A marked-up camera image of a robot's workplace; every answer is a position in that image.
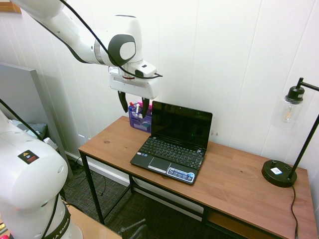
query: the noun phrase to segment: gray panel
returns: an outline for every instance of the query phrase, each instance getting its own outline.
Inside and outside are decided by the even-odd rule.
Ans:
[[[36,70],[0,62],[0,98],[25,122],[47,123],[49,136],[59,147],[68,164],[68,177],[73,174],[60,136],[56,129]],[[0,110],[9,118],[15,117],[2,105]]]

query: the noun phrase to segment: desk top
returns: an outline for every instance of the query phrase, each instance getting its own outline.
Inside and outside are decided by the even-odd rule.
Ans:
[[[71,214],[71,220],[74,222],[82,231],[83,239],[121,239],[122,237],[111,231],[104,225],[98,223],[94,219],[85,215],[83,212],[75,209],[72,206],[68,206]],[[1,234],[1,236],[10,235],[9,231]]]
[[[264,179],[261,169],[269,159],[209,142],[198,177],[190,186],[130,164],[149,135],[130,127],[128,117],[121,117],[79,150],[272,234],[294,238],[293,189],[279,188]],[[308,174],[301,168],[296,172],[294,212],[299,239],[314,239],[318,235]]]

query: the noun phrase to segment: black laptop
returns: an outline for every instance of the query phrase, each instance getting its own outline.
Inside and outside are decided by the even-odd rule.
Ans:
[[[213,114],[153,101],[151,136],[131,164],[193,184],[207,150]]]

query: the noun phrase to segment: gray carpet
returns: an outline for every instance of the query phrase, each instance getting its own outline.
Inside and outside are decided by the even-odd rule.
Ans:
[[[66,201],[98,221],[83,167],[76,164],[73,172],[75,177],[67,180],[64,186]],[[104,213],[125,187],[93,171],[91,175]],[[225,233],[203,225],[196,219],[137,192],[131,194],[130,191],[106,217],[105,224],[111,230],[118,232],[121,227],[128,227],[142,219],[146,219],[151,239],[233,239]]]

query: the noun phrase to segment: pen holder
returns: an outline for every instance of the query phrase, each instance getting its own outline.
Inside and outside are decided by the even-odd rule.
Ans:
[[[137,106],[137,104],[134,104],[134,106],[129,106],[130,125],[133,128],[151,133],[152,110],[148,109],[146,116],[142,118],[142,109],[143,108]]]

